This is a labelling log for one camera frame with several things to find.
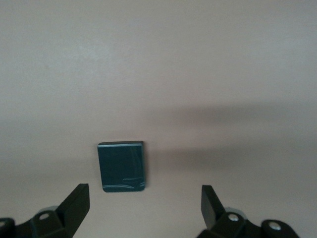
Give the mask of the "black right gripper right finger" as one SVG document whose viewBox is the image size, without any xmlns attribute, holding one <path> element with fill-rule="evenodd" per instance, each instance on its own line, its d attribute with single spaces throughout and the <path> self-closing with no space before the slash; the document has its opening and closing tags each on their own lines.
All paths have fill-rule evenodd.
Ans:
<svg viewBox="0 0 317 238">
<path fill-rule="evenodd" d="M 298 234 L 287 223 L 264 220 L 260 226 L 238 212 L 226 210 L 211 185 L 201 190 L 201 212 L 206 225 L 199 238 L 297 238 Z"/>
</svg>

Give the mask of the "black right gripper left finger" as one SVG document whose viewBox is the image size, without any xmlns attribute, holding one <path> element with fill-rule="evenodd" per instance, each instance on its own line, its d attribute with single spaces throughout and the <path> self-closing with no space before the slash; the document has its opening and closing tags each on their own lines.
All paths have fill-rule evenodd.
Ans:
<svg viewBox="0 0 317 238">
<path fill-rule="evenodd" d="M 89 185 L 81 183 L 54 210 L 43 210 L 17 225 L 0 219 L 2 238 L 72 238 L 90 210 Z"/>
</svg>

